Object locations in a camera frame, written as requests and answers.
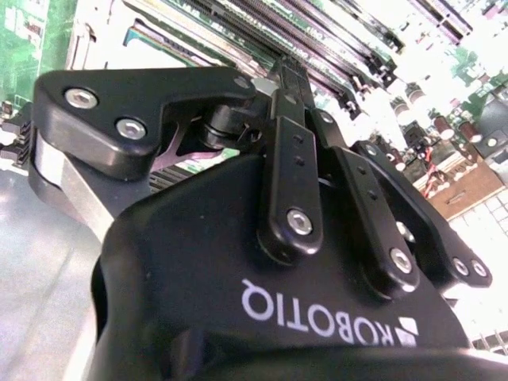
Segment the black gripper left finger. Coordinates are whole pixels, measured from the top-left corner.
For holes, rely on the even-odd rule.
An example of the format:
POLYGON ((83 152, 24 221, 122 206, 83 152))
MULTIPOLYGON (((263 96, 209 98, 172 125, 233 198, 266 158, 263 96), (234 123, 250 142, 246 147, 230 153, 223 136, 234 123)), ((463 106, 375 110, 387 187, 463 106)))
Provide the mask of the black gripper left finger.
POLYGON ((315 137, 290 87, 231 67, 51 71, 35 82, 29 184, 99 238, 148 177, 223 148, 264 159, 262 247, 292 264, 322 244, 315 137))

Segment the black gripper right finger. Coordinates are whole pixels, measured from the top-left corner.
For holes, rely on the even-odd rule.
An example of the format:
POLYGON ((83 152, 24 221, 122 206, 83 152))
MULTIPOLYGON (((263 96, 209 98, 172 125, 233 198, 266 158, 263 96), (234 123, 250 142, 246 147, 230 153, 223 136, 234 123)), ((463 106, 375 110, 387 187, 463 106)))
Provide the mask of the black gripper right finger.
POLYGON ((333 117, 315 106, 310 75, 296 71, 306 125, 317 136, 317 165, 330 175, 345 216, 348 244, 369 285, 400 298, 425 281, 440 293, 463 284, 486 289, 488 266, 381 151, 366 141, 347 146, 333 117))

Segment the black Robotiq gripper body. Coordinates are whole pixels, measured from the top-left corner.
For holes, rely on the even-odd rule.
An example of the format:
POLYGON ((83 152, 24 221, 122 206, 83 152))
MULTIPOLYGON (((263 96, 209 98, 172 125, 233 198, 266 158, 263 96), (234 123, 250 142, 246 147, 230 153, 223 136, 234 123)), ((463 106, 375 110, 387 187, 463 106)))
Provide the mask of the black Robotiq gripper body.
POLYGON ((93 380, 504 380, 432 283, 394 300, 365 278, 356 214, 321 184, 324 241, 285 267, 259 246, 262 159, 154 194, 112 224, 93 380))

